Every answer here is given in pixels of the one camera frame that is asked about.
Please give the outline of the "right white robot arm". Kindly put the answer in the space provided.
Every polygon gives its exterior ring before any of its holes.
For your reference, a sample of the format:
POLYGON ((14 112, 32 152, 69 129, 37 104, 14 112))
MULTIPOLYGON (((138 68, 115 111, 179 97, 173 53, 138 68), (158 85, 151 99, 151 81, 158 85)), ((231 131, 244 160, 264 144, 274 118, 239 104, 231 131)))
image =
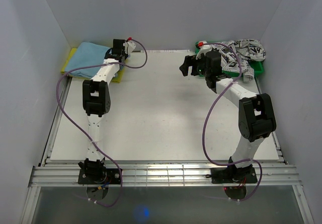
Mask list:
POLYGON ((276 130, 276 119, 268 94, 257 94, 236 83, 222 71, 221 55, 218 51, 187 55, 179 67, 183 76, 191 70, 192 76, 205 77, 207 87, 219 96, 225 97, 238 108, 240 140, 228 165, 212 168, 213 184, 257 183, 253 159, 260 144, 276 130))

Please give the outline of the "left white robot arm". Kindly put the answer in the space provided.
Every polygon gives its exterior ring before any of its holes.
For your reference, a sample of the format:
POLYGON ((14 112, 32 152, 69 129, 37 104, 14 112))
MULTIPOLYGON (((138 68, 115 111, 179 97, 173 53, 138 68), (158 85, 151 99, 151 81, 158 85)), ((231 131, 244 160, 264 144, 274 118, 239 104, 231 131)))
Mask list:
POLYGON ((105 156, 103 148, 103 126, 106 123, 106 115, 111 108, 109 84, 120 70, 128 57, 128 45, 126 40, 114 39, 113 47, 107 50, 103 66, 90 80, 83 82, 83 109, 88 120, 88 135, 91 140, 84 162, 78 165, 84 172, 83 176, 94 183, 103 183, 107 179, 104 168, 105 156))

